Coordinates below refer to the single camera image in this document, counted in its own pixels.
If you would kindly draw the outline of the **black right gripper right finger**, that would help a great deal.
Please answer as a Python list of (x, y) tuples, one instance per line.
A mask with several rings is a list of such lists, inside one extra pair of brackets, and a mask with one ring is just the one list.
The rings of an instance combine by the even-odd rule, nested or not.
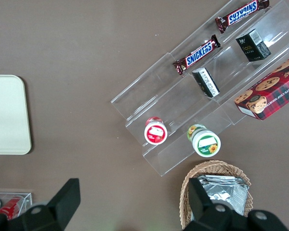
[(228, 206), (214, 204), (198, 179), (188, 183), (189, 202), (195, 217), (185, 231), (287, 231), (288, 228), (273, 213), (252, 210), (242, 216)]

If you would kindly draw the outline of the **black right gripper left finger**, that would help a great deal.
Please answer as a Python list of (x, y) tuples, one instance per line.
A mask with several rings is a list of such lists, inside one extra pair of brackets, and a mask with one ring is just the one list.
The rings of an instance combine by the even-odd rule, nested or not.
[(64, 231), (79, 205), (79, 179), (71, 178), (46, 205), (36, 205), (12, 220), (0, 214), (0, 231)]

